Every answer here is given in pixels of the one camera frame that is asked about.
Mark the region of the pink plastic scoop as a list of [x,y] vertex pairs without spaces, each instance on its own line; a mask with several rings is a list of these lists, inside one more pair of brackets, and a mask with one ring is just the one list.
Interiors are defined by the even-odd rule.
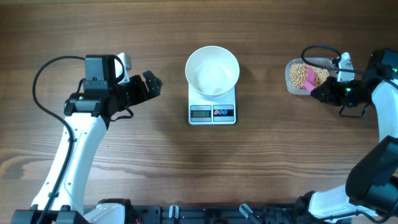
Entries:
[[314,86],[316,78],[315,71],[308,66],[305,67],[305,71],[307,72],[307,77],[304,83],[302,84],[301,89],[308,90],[309,92],[311,92],[312,90],[315,89]]

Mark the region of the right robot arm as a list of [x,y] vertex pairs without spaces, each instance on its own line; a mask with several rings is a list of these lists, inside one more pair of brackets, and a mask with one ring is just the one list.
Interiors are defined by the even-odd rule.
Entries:
[[296,200],[292,223],[339,223],[364,216],[385,223],[397,216],[397,51],[371,53],[364,71],[344,68],[338,53],[329,70],[337,73],[320,86],[305,82],[310,96],[341,110],[364,104],[376,109],[379,143],[351,170],[345,185],[325,192],[308,192]]

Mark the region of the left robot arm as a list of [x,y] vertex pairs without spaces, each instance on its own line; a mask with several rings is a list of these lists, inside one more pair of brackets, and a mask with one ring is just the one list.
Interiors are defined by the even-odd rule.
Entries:
[[64,117],[37,106],[59,120],[63,136],[49,174],[30,209],[16,210],[12,223],[139,223],[131,201],[111,198],[84,212],[86,183],[96,150],[113,115],[160,95],[161,79],[150,70],[129,77],[125,54],[87,55],[85,77],[63,106]]

